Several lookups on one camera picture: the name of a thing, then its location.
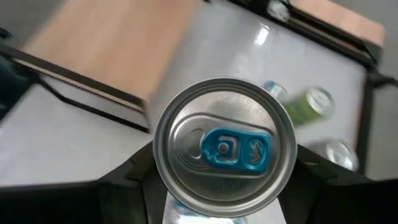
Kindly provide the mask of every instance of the black frame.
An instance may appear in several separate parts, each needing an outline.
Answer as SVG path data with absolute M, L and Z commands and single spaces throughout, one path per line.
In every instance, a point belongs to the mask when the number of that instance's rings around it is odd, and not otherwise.
M 102 84 L 100 82 L 97 82 L 93 79 L 87 78 L 83 75 L 77 74 L 73 71 L 67 70 L 66 68 L 62 68 L 58 65 L 54 65 L 50 62 L 47 62 L 45 60 L 39 59 L 37 57 L 31 56 L 25 52 L 22 52 L 20 50 L 14 49 L 10 46 L 7 46 L 5 44 L 0 43 L 0 55 L 9 59 L 11 62 L 14 62 L 14 59 L 18 59 L 24 62 L 28 62 L 32 65 L 35 65 L 37 67 L 41 67 L 41 68 L 45 68 L 47 71 L 56 73 L 56 74 L 60 74 L 62 76 L 64 76 L 65 78 L 68 78 L 70 80 L 82 83 L 88 87 L 94 88 L 95 90 L 99 90 L 102 91 L 103 93 L 109 94 L 111 96 L 115 96 L 117 98 L 120 98 L 126 102 L 132 103 L 134 105 L 137 105 L 138 107 L 144 109 L 144 100 L 140 99 L 136 96 L 132 96 L 128 93 L 122 92 L 120 90 L 117 90 L 111 86 L 107 86 L 105 84 Z M 61 100 L 64 103 L 67 103 L 69 105 L 72 106 L 76 106 L 77 108 L 80 108 L 82 110 L 88 111 L 90 113 L 94 113 L 97 114 L 99 116 L 102 116 L 106 119 L 110 119 L 112 121 L 118 122 L 120 124 L 129 126 L 131 128 L 134 128 L 136 130 L 145 132 L 145 133 L 149 133 L 150 132 L 150 128 L 142 126 L 140 124 L 136 124 L 130 121 L 127 121 L 125 119 L 119 118 L 115 115 L 106 113 L 104 111 L 98 110 L 96 108 L 90 107 L 88 105 L 85 105 L 83 103 L 80 103 L 78 101 L 75 101 L 73 99 L 70 99 L 66 96 L 63 96 L 61 93 L 59 93 L 56 89 L 52 88 L 51 85 L 49 85 L 46 81 L 44 81 L 43 79 L 41 79 L 40 74 L 42 74 L 42 72 L 34 70 L 33 68 L 28 67 L 27 65 L 18 63 L 18 62 L 14 62 L 13 63 L 13 69 L 15 71 L 17 71 L 18 74 L 25 76 L 26 78 L 28 78 L 30 81 L 39 84 L 41 86 L 43 86 L 47 91 L 51 92 L 51 94 L 53 94 L 55 97 L 57 97 L 59 100 Z M 75 88 L 81 89 L 83 91 L 88 91 L 84 88 L 81 88 L 79 86 L 73 85 L 71 83 L 67 83 L 68 85 L 74 86 Z M 126 105 L 122 105 L 116 101 L 113 101 L 112 99 L 106 98 L 104 96 L 101 96 L 97 93 L 93 93 L 91 91 L 89 91 L 89 93 L 94 94 L 98 97 L 101 98 L 105 98 L 108 101 L 112 101 L 113 103 L 119 104 L 121 106 L 124 107 L 128 107 Z M 149 122 L 144 114 L 144 111 L 139 111 L 137 109 L 134 108 L 130 108 L 128 107 L 130 110 L 136 111 L 137 113 L 140 113 L 144 119 L 146 120 L 146 123 L 149 125 Z

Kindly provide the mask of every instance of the wooden board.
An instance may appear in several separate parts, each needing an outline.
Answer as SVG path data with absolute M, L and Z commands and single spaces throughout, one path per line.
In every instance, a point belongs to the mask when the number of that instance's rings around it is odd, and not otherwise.
M 144 101 L 200 0 L 66 0 L 23 51 Z
M 329 0 L 290 0 L 293 7 L 363 40 L 383 46 L 384 27 Z

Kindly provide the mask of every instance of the aluminum can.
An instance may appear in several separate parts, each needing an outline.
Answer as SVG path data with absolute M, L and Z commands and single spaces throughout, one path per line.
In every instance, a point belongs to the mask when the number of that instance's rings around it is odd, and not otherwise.
M 279 101 L 282 101 L 287 96 L 285 88 L 273 81 L 266 82 L 266 84 L 264 84 L 264 89 Z
M 201 215 L 190 210 L 183 203 L 167 194 L 163 224 L 248 224 L 246 217 L 241 218 L 216 218 Z
M 331 95 L 319 87 L 308 88 L 283 105 L 295 128 L 330 117 L 335 108 Z
M 329 161 L 346 169 L 356 172 L 359 167 L 359 159 L 356 153 L 348 146 L 347 142 L 336 139 L 325 139 L 313 142 L 307 147 Z
M 279 195 L 297 143 L 286 110 L 263 88 L 215 78 L 186 88 L 167 105 L 153 153 L 178 201 L 209 217 L 234 218 Z

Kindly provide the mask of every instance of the blue pull tab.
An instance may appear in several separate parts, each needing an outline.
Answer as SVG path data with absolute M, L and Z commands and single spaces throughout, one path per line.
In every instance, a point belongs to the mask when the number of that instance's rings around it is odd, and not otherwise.
M 262 173 L 271 158 L 271 136 L 216 128 L 203 139 L 201 155 L 216 168 Z

